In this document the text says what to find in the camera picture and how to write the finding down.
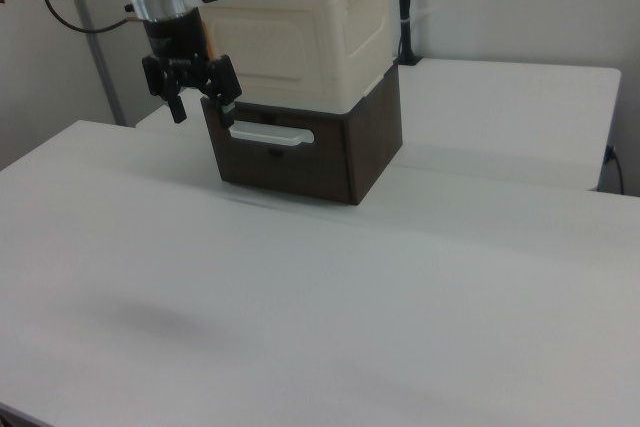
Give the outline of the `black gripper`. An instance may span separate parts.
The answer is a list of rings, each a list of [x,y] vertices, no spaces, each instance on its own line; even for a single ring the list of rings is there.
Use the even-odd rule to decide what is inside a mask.
[[[152,50],[142,59],[148,89],[152,96],[166,102],[173,121],[182,123],[187,118],[180,97],[181,84],[171,64],[177,61],[196,78],[207,78],[201,98],[204,113],[216,115],[222,128],[230,128],[242,88],[228,55],[210,59],[200,12],[190,10],[174,18],[145,20],[143,26]]]

